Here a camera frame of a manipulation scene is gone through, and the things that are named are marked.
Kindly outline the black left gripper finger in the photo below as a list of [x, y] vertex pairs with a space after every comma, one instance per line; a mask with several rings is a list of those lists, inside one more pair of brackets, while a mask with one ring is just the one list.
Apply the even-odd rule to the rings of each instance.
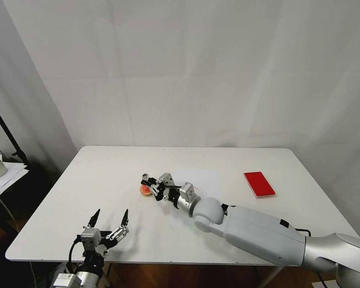
[[116, 241], [116, 240], [121, 241], [129, 233], [128, 222], [129, 222], [128, 209], [126, 209], [120, 226], [115, 230], [113, 230], [112, 232], [110, 232], [106, 236], [106, 239], [109, 241]]
[[87, 229], [95, 229], [96, 227], [96, 223], [97, 223], [97, 220], [98, 220], [98, 217], [99, 217], [99, 214], [100, 214], [100, 209], [98, 209], [95, 214], [90, 218], [88, 224], [86, 226], [83, 226], [83, 229], [84, 230], [87, 230]]

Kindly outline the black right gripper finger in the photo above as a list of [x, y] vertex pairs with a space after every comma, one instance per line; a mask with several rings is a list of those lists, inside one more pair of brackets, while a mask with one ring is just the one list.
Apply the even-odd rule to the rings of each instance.
[[149, 188], [157, 187], [158, 185], [160, 185], [155, 178], [151, 177], [142, 179], [141, 184]]
[[156, 200], [162, 200], [164, 198], [164, 191], [166, 187], [163, 183], [151, 184], [149, 189], [150, 192], [154, 195]]

